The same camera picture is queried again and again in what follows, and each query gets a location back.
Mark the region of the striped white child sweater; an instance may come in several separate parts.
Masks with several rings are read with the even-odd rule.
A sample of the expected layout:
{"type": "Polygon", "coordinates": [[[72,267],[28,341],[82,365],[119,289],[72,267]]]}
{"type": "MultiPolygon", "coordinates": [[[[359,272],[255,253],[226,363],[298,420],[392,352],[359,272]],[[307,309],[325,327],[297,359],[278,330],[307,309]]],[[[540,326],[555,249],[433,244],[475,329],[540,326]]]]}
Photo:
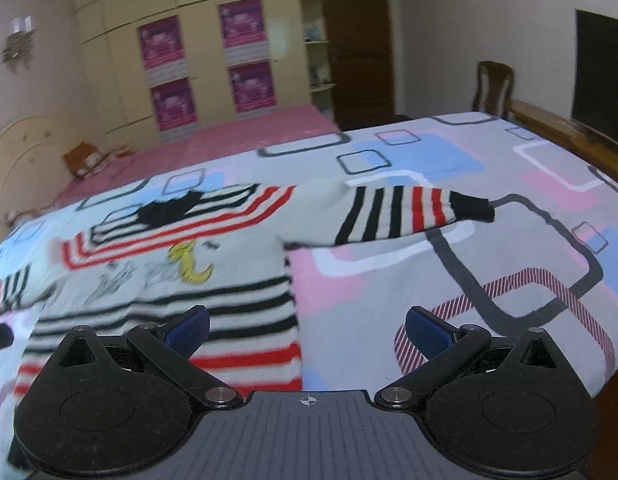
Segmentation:
{"type": "Polygon", "coordinates": [[[200,304],[211,316],[193,353],[224,382],[297,391],[301,350],[288,252],[393,240],[490,222],[484,198],[420,185],[234,185],[153,202],[40,245],[0,274],[0,316],[39,307],[15,375],[21,398],[71,328],[101,336],[164,324],[200,304]]]}

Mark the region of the cream wooden headboard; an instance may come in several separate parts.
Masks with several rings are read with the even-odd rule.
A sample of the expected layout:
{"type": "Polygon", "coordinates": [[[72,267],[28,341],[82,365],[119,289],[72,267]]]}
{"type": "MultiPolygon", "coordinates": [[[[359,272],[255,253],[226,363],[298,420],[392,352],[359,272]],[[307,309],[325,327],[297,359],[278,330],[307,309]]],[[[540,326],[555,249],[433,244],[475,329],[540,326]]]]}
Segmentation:
{"type": "Polygon", "coordinates": [[[51,117],[26,117],[0,133],[0,243],[4,215],[47,206],[72,180],[63,155],[80,142],[77,130],[51,117]]]}

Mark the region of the pink bed cover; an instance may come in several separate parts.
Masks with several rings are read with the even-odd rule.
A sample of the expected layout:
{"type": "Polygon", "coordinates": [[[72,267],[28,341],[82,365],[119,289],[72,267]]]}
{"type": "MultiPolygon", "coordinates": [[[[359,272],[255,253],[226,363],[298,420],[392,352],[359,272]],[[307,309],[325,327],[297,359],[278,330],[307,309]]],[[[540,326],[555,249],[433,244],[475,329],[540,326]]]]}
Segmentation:
{"type": "Polygon", "coordinates": [[[52,206],[65,207],[77,200],[200,162],[338,131],[338,125],[312,105],[227,122],[181,141],[117,158],[95,176],[70,182],[52,206]]]}

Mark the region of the patterned white pink bedsheet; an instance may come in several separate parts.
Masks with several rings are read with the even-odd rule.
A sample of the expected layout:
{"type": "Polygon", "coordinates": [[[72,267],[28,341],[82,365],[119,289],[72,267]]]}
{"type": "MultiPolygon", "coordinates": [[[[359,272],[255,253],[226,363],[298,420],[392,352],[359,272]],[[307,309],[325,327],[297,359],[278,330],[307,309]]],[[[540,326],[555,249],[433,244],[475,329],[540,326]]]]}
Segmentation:
{"type": "Polygon", "coordinates": [[[597,394],[618,370],[618,183],[482,113],[119,162],[0,244],[0,479],[29,474],[14,413],[73,327],[119,336],[198,305],[195,366],[305,410],[421,367],[414,306],[546,330],[597,394]]]}

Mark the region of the lower left purple poster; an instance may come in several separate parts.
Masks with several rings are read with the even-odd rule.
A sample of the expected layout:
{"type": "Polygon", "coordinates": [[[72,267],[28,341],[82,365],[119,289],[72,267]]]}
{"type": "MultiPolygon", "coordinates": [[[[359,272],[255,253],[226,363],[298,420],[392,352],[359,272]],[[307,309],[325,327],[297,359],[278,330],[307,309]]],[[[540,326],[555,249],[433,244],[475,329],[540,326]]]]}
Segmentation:
{"type": "Polygon", "coordinates": [[[190,80],[181,78],[150,89],[158,131],[167,132],[197,122],[190,80]]]}

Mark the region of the upper left purple poster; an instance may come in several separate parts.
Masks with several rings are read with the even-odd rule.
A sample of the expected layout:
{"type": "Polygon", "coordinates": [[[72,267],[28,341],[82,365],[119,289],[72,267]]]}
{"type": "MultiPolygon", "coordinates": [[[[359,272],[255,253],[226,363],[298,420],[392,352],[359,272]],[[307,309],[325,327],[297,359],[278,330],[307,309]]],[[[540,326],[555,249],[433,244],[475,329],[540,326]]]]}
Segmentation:
{"type": "Polygon", "coordinates": [[[174,15],[142,25],[137,35],[148,87],[187,77],[179,18],[174,15]]]}

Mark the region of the lower right purple poster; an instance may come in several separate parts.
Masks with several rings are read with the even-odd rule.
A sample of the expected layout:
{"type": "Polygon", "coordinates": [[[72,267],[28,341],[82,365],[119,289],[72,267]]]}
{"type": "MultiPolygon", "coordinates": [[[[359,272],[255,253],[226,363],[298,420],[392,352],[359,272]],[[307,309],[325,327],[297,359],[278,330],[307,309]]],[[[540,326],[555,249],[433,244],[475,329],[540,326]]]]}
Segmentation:
{"type": "Polygon", "coordinates": [[[269,61],[232,66],[229,77],[235,112],[239,116],[253,115],[277,106],[269,61]]]}

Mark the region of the upper right purple poster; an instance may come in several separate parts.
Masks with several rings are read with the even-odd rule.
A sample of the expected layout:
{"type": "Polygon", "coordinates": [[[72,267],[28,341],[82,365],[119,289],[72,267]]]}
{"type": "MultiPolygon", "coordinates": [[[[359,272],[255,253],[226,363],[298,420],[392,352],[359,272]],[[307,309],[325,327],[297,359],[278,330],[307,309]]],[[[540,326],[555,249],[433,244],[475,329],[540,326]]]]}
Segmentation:
{"type": "Polygon", "coordinates": [[[223,50],[232,67],[269,58],[261,0],[239,0],[218,6],[223,50]]]}

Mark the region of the wooden bed footboard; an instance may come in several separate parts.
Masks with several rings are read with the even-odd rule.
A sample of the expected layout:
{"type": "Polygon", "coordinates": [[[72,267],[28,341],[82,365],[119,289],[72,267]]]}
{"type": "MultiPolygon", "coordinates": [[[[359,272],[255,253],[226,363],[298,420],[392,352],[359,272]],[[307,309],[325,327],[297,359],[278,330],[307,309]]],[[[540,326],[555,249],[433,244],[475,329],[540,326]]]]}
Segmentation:
{"type": "Polygon", "coordinates": [[[510,100],[505,105],[515,122],[592,164],[618,182],[618,142],[574,119],[566,119],[543,108],[510,100]]]}

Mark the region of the cream corner shelf unit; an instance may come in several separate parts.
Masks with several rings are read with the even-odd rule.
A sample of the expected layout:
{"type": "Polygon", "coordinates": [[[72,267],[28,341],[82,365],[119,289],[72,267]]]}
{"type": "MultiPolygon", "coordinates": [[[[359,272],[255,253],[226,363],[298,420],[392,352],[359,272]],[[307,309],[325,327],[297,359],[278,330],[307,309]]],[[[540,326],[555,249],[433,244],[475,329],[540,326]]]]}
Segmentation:
{"type": "Polygon", "coordinates": [[[331,74],[331,43],[325,27],[324,1],[299,0],[311,101],[322,115],[333,120],[335,81],[331,74]]]}

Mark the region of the dark brown wooden door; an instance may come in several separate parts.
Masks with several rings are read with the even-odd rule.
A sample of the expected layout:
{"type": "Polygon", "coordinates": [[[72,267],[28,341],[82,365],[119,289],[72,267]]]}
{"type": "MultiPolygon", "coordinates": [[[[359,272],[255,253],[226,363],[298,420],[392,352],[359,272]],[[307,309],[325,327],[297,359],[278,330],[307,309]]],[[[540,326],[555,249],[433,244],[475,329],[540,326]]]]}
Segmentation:
{"type": "Polygon", "coordinates": [[[335,122],[343,130],[393,117],[394,58],[388,0],[323,0],[335,122]]]}

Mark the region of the wall lamp sconce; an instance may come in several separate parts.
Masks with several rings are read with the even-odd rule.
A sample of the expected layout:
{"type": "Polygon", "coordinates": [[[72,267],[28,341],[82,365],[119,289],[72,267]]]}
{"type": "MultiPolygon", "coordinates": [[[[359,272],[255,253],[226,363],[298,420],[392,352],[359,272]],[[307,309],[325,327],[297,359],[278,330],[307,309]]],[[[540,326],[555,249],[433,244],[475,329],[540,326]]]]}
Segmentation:
{"type": "Polygon", "coordinates": [[[27,66],[32,59],[34,46],[34,19],[31,15],[19,16],[10,21],[10,34],[2,50],[2,62],[16,70],[21,64],[27,66]]]}

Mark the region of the black wall television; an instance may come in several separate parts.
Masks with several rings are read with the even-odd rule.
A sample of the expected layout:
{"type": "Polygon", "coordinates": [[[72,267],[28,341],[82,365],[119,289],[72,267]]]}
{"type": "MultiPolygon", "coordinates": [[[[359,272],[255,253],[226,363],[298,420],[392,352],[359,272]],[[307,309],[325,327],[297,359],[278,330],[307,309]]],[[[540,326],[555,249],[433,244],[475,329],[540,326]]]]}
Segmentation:
{"type": "Polygon", "coordinates": [[[618,142],[618,18],[577,10],[576,25],[571,116],[618,142]]]}

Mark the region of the brown wooden chair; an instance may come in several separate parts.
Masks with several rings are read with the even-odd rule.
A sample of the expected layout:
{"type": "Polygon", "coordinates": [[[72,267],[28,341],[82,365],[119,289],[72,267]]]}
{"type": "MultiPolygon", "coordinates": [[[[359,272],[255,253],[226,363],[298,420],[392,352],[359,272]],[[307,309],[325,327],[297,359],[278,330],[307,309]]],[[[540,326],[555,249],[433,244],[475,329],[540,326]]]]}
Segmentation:
{"type": "Polygon", "coordinates": [[[476,79],[472,110],[506,119],[515,84],[513,68],[499,62],[480,61],[477,64],[476,79]]]}

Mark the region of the cream wardrobe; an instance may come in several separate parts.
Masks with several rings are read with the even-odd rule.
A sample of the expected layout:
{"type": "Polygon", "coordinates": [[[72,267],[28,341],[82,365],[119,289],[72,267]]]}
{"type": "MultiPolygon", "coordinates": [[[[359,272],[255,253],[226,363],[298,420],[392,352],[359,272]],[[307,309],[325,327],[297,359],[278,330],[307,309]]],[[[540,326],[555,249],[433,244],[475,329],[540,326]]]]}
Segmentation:
{"type": "MultiPolygon", "coordinates": [[[[138,29],[177,18],[187,76],[204,127],[236,119],[231,76],[223,48],[219,8],[243,0],[74,0],[82,58],[91,92],[94,139],[159,143],[157,117],[146,83],[138,29]]],[[[278,108],[310,103],[308,55],[299,0],[260,0],[269,41],[278,108]]]]}

